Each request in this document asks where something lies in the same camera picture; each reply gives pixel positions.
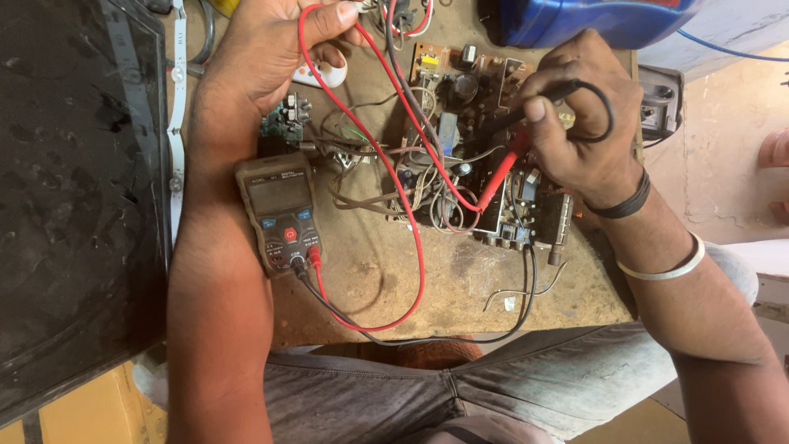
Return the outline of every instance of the white remote control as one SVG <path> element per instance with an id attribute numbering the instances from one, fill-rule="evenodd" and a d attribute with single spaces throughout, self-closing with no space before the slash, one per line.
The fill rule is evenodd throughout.
<path id="1" fill-rule="evenodd" d="M 329 88 L 337 88 L 342 85 L 348 74 L 348 62 L 345 60 L 345 56 L 343 56 L 342 53 L 340 53 L 340 57 L 342 57 L 342 60 L 345 62 L 342 68 L 334 68 L 332 65 L 329 65 L 328 62 L 315 63 L 315 68 L 320 73 L 320 77 L 326 82 Z M 320 83 L 318 83 L 318 80 L 312 75 L 312 71 L 309 70 L 307 62 L 296 69 L 293 79 L 298 83 L 320 88 Z"/>

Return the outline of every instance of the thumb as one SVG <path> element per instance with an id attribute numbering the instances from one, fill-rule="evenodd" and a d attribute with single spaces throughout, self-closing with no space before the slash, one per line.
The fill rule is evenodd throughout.
<path id="1" fill-rule="evenodd" d="M 544 156 L 561 155 L 572 148 L 567 132 L 550 100 L 532 97 L 523 104 L 526 120 L 531 123 L 532 146 Z"/>
<path id="2" fill-rule="evenodd" d="M 304 21 L 304 43 L 311 48 L 334 39 L 356 24 L 359 11 L 353 2 L 339 2 L 315 8 Z"/>

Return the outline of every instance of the bracelet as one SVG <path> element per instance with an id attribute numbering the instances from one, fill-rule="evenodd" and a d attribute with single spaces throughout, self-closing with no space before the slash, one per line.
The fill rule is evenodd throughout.
<path id="1" fill-rule="evenodd" d="M 695 233 L 692 233 L 690 231 L 688 232 L 693 236 L 694 239 L 695 254 L 688 263 L 679 267 L 678 269 L 667 271 L 666 273 L 647 274 L 647 273 L 639 273 L 637 271 L 633 271 L 627 268 L 626 266 L 622 265 L 622 262 L 620 262 L 619 260 L 616 261 L 616 265 L 619 265 L 619 268 L 622 269 L 623 272 L 641 280 L 666 280 L 666 279 L 672 279 L 674 277 L 680 277 L 683 274 L 687 274 L 690 272 L 690 270 L 696 268 L 696 265 L 698 265 L 698 263 L 701 262 L 701 259 L 704 258 L 704 251 L 705 251 L 704 241 L 702 241 L 701 238 L 698 237 Z"/>
<path id="2" fill-rule="evenodd" d="M 641 175 L 641 180 L 638 181 L 636 192 L 633 193 L 629 199 L 619 205 L 612 206 L 611 208 L 593 208 L 592 206 L 589 206 L 589 204 L 586 204 L 586 208 L 588 208 L 592 213 L 595 213 L 600 217 L 605 217 L 606 219 L 622 219 L 623 217 L 628 217 L 629 215 L 641 209 L 641 207 L 644 206 L 644 203 L 646 202 L 646 198 L 649 196 L 649 191 L 651 190 L 652 183 L 649 181 L 649 175 L 646 174 L 646 169 L 644 169 L 644 174 Z"/>

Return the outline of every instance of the knee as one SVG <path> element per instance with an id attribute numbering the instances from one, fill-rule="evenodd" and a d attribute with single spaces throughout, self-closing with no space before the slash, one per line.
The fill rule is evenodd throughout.
<path id="1" fill-rule="evenodd" d="M 759 292 L 756 270 L 745 259 L 723 246 L 709 242 L 705 242 L 704 246 L 709 257 L 724 271 L 748 304 L 753 305 Z"/>

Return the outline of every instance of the led strip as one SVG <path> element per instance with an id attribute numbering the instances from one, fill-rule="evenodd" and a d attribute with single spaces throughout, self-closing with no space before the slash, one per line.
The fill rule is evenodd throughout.
<path id="1" fill-rule="evenodd" d="M 178 235 L 178 223 L 181 221 L 181 207 L 184 203 L 185 160 L 181 125 L 184 123 L 186 111 L 186 11 L 183 0 L 173 0 L 173 7 L 175 8 L 175 58 L 170 76 L 175 83 L 175 95 L 167 138 L 170 139 L 173 166 L 173 176 L 170 179 L 170 231 L 175 248 L 175 237 Z"/>

